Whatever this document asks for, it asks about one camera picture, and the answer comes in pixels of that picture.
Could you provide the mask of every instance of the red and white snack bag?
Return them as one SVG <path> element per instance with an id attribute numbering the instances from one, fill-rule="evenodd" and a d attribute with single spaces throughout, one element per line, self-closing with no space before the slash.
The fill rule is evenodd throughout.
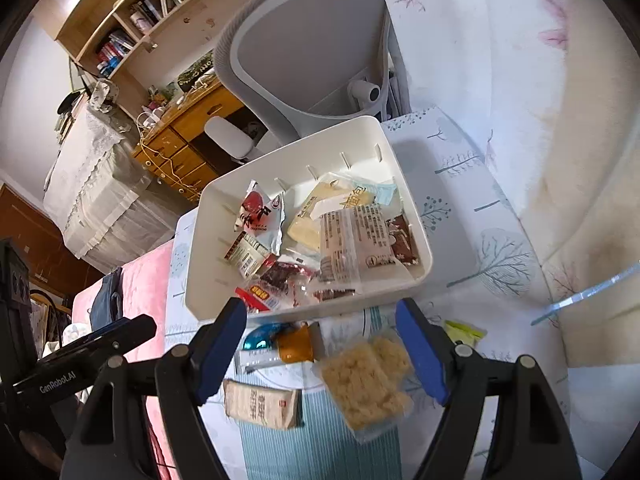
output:
<path id="1" fill-rule="evenodd" d="M 235 231 L 244 231 L 258 240 L 273 254 L 280 254 L 282 223 L 284 222 L 284 192 L 273 199 L 251 181 L 242 200 Z"/>

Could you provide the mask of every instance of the bookshelf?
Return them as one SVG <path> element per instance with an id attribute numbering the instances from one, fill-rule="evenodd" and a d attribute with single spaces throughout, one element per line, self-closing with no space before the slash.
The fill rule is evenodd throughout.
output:
<path id="1" fill-rule="evenodd" d="M 130 36 L 134 43 L 133 49 L 122 56 L 108 78 L 120 87 L 118 103 L 132 118 L 135 118 L 142 111 L 141 106 L 148 102 L 146 86 L 163 83 L 161 67 L 168 63 L 166 55 L 162 58 L 162 62 L 158 63 L 160 71 L 158 80 L 150 82 L 153 79 L 153 74 L 150 73 L 148 66 L 151 64 L 149 56 L 153 56 L 153 49 L 158 44 L 162 46 L 163 42 L 171 43 L 169 40 L 174 36 L 174 32 L 185 34 L 183 20 L 191 19 L 185 16 L 196 16 L 207 6 L 209 6 L 209 10 L 218 10 L 216 9 L 217 0 L 183 0 L 177 2 L 173 9 L 167 15 L 162 16 L 155 25 L 152 24 L 152 28 L 145 34 L 130 21 L 130 8 L 138 1 L 140 0 L 77 0 L 69 11 L 68 9 L 56 10 L 53 0 L 43 0 L 34 10 L 34 16 L 45 31 L 67 51 L 76 63 L 94 75 L 97 75 L 97 65 L 100 63 L 98 52 L 105 39 L 109 39 L 110 32 L 121 28 Z M 244 1 L 247 0 L 222 0 L 220 6 L 225 7 L 224 12 L 220 11 L 217 14 L 224 15 L 226 21 L 241 7 Z M 193 31 L 187 32 L 186 35 L 187 42 L 191 41 L 192 44 L 196 42 Z M 172 50 L 172 48 L 167 46 L 164 50 L 166 54 L 166 51 Z M 179 50 L 180 48 L 175 49 L 178 57 L 190 55 L 184 52 L 180 53 Z M 191 59 L 187 66 L 196 59 L 197 57 Z M 179 64 L 181 60 L 169 60 L 169 62 L 171 61 L 175 61 L 174 64 Z M 137 76 L 136 72 L 143 73 L 144 76 Z"/>

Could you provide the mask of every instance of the pink fabric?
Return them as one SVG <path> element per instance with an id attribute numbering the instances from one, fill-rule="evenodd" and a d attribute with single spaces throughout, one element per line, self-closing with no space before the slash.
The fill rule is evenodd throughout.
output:
<path id="1" fill-rule="evenodd" d="M 154 359 L 164 353 L 166 286 L 169 281 L 169 266 L 173 246 L 174 241 L 170 240 L 122 267 L 120 282 L 122 283 L 122 312 L 124 316 L 133 318 L 139 314 L 148 314 L 155 320 L 158 327 L 153 339 L 126 354 L 129 362 Z M 89 309 L 94 304 L 94 299 L 98 291 L 100 291 L 101 285 L 102 280 L 76 295 L 71 315 L 74 323 L 81 322 L 91 325 Z M 148 398 L 146 409 L 161 448 L 159 458 L 164 458 L 165 460 L 165 462 L 162 460 L 158 460 L 158 462 L 172 466 L 174 462 L 164 434 L 158 399 L 156 397 Z M 175 478 L 175 470 L 169 471 L 164 467 L 161 467 L 160 470 L 163 479 L 168 479 L 170 476 Z"/>

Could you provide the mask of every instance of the white wall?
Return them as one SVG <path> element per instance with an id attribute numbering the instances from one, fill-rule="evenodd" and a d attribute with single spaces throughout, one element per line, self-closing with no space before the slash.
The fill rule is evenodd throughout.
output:
<path id="1" fill-rule="evenodd" d="M 70 91 L 65 51 L 29 20 L 0 62 L 0 180 L 39 209 L 58 153 L 56 109 Z"/>

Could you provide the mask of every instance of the bolt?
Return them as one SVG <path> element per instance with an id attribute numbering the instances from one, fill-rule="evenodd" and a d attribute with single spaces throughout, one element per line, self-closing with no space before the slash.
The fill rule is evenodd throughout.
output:
<path id="1" fill-rule="evenodd" d="M 520 364 L 525 368 L 533 368 L 536 366 L 536 360 L 530 355 L 523 355 L 520 358 Z"/>
<path id="2" fill-rule="evenodd" d="M 176 345 L 171 348 L 171 355 L 174 357 L 184 357 L 189 353 L 189 347 L 187 345 Z"/>
<path id="3" fill-rule="evenodd" d="M 112 357 L 109 357 L 109 360 L 107 361 L 107 366 L 109 368 L 118 368 L 122 363 L 123 363 L 124 359 L 122 358 L 121 355 L 114 355 Z"/>
<path id="4" fill-rule="evenodd" d="M 471 357 L 474 351 L 471 349 L 471 346 L 460 344 L 456 345 L 456 354 L 460 357 Z"/>

